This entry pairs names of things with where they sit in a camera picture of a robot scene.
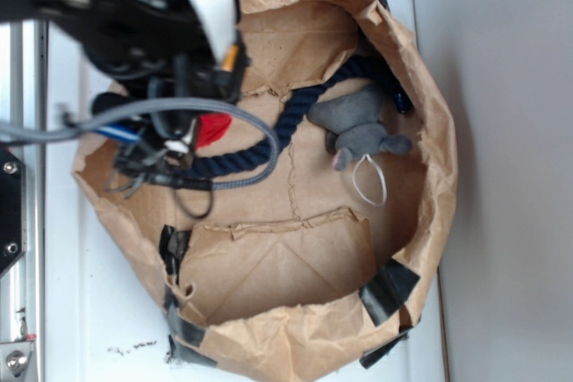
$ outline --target gray mouse plush toy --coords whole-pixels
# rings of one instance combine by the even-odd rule
[[[315,104],[308,119],[327,132],[326,147],[336,154],[334,166],[344,170],[352,160],[380,152],[404,155],[412,148],[406,136],[390,135],[378,119],[382,90],[372,84],[355,93]]]

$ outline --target screw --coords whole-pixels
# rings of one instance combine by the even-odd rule
[[[28,357],[20,351],[14,351],[6,358],[6,367],[14,374],[21,374],[28,365]]]
[[[150,0],[150,6],[155,9],[166,9],[167,2],[165,0]]]
[[[6,245],[6,250],[11,254],[15,254],[18,252],[18,245],[16,243],[10,243],[9,245]]]
[[[129,54],[133,57],[133,58],[144,58],[145,57],[145,51],[143,51],[141,48],[138,47],[133,47]]]
[[[18,165],[13,161],[9,161],[8,163],[4,163],[4,172],[7,174],[17,174],[18,173]]]

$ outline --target red object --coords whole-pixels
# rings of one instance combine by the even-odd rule
[[[231,127],[233,117],[228,114],[201,115],[201,131],[197,141],[197,148],[207,147],[216,140],[221,139]]]

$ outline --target white wall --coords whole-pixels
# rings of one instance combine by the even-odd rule
[[[573,0],[415,0],[458,128],[454,382],[573,379]]]

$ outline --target white string loop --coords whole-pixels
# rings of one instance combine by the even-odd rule
[[[376,173],[378,174],[378,177],[380,178],[380,183],[382,185],[382,201],[380,201],[380,202],[376,202],[376,201],[372,201],[372,200],[368,199],[364,195],[362,190],[360,190],[360,187],[356,183],[356,172],[358,171],[358,167],[360,167],[360,165],[363,163],[364,160],[367,160],[368,163],[370,163],[374,167],[374,169],[376,169]],[[386,200],[388,198],[388,190],[386,188],[386,178],[384,177],[384,172],[382,172],[382,168],[380,166],[378,166],[378,164],[376,164],[376,162],[374,160],[372,160],[372,157],[370,157],[370,154],[366,154],[364,157],[362,157],[360,159],[360,161],[358,163],[356,163],[355,170],[352,172],[352,183],[354,184],[356,191],[358,191],[358,194],[360,194],[360,197],[362,197],[362,199],[365,202],[370,203],[371,205],[376,206],[376,207],[381,207],[381,206],[384,206],[386,204]]]

